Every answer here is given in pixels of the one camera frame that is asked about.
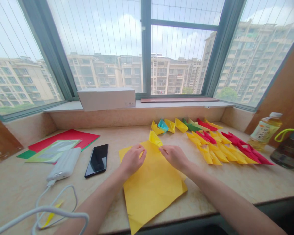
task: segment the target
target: bottle label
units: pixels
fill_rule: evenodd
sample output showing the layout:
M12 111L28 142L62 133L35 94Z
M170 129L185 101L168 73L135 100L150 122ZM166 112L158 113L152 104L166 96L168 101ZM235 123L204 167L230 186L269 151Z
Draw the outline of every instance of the bottle label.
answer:
M254 132L251 134L251 138L266 143L278 129L279 127L277 126L269 125L260 121Z

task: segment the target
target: white box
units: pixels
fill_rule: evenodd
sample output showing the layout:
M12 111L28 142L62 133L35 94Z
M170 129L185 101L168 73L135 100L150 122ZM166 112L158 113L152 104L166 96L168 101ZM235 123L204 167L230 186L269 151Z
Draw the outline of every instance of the white box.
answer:
M87 88L77 93L84 111L135 107L135 90L129 87Z

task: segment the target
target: tree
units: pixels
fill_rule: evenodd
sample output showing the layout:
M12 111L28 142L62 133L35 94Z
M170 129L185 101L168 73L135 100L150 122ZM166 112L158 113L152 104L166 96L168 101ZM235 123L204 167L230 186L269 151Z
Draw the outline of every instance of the tree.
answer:
M193 94L193 88L183 87L182 94Z
M216 98L235 102L237 100L237 93L232 88L225 87L220 93L217 93Z

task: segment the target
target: wooden board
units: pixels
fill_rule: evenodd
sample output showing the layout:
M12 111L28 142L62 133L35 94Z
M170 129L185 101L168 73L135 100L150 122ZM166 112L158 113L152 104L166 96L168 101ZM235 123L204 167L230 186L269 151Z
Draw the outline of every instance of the wooden board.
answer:
M216 98L210 97L194 97L194 98L150 98L141 99L142 103L177 103L177 102L208 102L208 101L219 101Z
M283 125L269 141L269 145L277 147L280 143L274 140L275 136L286 128L294 128L294 50L246 128L245 133L253 133L259 121L268 117L271 112L283 114L281 117Z

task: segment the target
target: phone screen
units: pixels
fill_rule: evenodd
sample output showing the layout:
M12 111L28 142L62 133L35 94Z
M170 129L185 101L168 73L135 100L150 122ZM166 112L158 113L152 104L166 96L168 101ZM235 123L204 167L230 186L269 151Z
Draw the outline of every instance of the phone screen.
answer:
M94 147L85 173L85 178L91 177L107 169L108 144Z

